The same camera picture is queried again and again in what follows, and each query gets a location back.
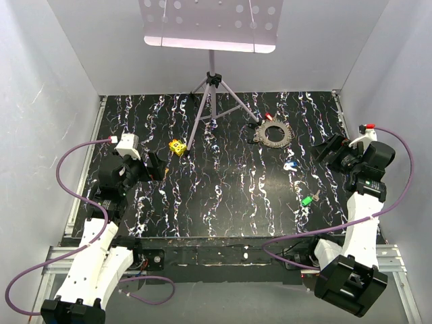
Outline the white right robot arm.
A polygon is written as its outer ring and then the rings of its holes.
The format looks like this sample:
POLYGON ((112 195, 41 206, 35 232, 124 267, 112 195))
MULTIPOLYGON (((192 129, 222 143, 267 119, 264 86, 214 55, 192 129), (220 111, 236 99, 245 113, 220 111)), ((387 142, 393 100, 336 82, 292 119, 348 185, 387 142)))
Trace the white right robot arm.
POLYGON ((312 149, 316 161, 347 176, 348 227, 339 243, 319 234, 316 244, 305 252, 306 262, 320 268, 315 296, 356 317, 363 317, 387 287, 376 253, 379 219, 387 196, 381 181, 395 150, 366 129, 354 140, 335 134, 312 149))

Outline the metal key ring disc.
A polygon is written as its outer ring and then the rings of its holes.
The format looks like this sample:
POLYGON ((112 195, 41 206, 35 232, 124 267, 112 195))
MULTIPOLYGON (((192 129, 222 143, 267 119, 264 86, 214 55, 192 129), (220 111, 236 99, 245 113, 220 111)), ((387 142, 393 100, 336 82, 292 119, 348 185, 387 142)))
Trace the metal key ring disc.
POLYGON ((261 143, 272 149, 282 149, 294 139, 291 126, 277 119, 264 121, 255 128, 253 144, 261 143))

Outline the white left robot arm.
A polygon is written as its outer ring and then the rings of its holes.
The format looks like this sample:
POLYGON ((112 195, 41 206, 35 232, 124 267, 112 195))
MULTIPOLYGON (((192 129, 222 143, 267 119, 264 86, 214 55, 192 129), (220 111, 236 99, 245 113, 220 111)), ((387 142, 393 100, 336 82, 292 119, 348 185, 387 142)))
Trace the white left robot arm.
POLYGON ((162 250, 145 249, 136 238, 116 235, 128 208, 126 194, 139 182, 161 181, 166 162, 148 153, 146 166, 133 152, 111 153, 99 169, 90 190, 90 206, 80 245, 65 281, 51 300, 41 306, 45 323, 104 323, 105 308, 127 271, 142 275, 163 268, 162 250))

